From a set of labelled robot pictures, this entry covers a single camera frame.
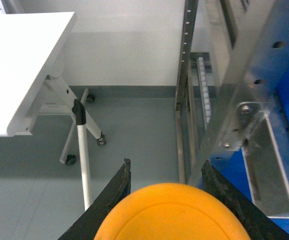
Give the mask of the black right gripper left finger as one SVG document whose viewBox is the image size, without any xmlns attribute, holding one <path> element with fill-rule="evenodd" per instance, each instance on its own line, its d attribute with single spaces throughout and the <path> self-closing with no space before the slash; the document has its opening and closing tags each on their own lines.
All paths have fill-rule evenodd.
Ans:
<svg viewBox="0 0 289 240">
<path fill-rule="evenodd" d="M 93 240 L 109 212 L 131 193 L 131 160 L 112 177 L 82 216 L 60 237 L 61 240 Z"/>
</svg>

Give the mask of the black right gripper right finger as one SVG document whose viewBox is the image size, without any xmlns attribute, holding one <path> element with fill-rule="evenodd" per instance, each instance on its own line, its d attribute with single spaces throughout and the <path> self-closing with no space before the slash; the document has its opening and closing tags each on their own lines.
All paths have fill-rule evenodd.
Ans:
<svg viewBox="0 0 289 240">
<path fill-rule="evenodd" d="M 201 173 L 203 189 L 229 208 L 252 240 L 289 240 L 289 233 L 247 199 L 209 160 Z"/>
</svg>

